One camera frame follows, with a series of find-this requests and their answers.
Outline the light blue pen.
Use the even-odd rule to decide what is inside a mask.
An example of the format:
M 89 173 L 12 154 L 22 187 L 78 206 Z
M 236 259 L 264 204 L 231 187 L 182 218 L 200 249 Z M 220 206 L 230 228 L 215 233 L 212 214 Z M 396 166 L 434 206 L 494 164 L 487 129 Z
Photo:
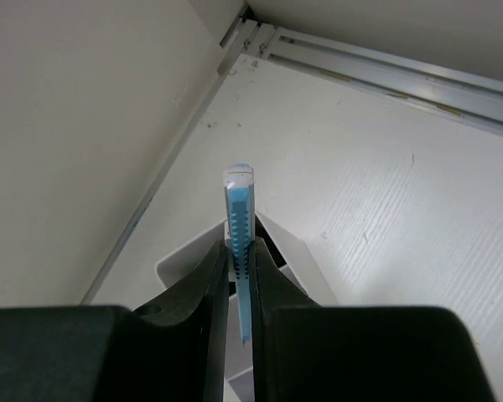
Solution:
M 223 174 L 226 200 L 226 247 L 236 283 L 236 299 L 241 341 L 252 340 L 252 310 L 250 296 L 250 248 L 255 240 L 254 171 L 245 163 L 227 168 Z

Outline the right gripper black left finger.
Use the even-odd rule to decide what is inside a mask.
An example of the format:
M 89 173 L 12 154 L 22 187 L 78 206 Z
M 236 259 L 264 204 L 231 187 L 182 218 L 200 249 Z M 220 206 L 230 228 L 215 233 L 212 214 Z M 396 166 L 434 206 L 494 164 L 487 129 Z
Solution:
M 0 308 L 0 401 L 220 401 L 228 296 L 216 241 L 135 310 Z

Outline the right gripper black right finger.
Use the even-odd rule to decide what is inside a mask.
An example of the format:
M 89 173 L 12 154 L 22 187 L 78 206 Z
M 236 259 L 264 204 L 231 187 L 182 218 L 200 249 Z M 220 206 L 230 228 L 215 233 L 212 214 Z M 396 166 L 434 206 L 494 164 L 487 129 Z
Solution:
M 258 401 L 492 401 L 472 338 L 442 307 L 322 307 L 250 249 Z

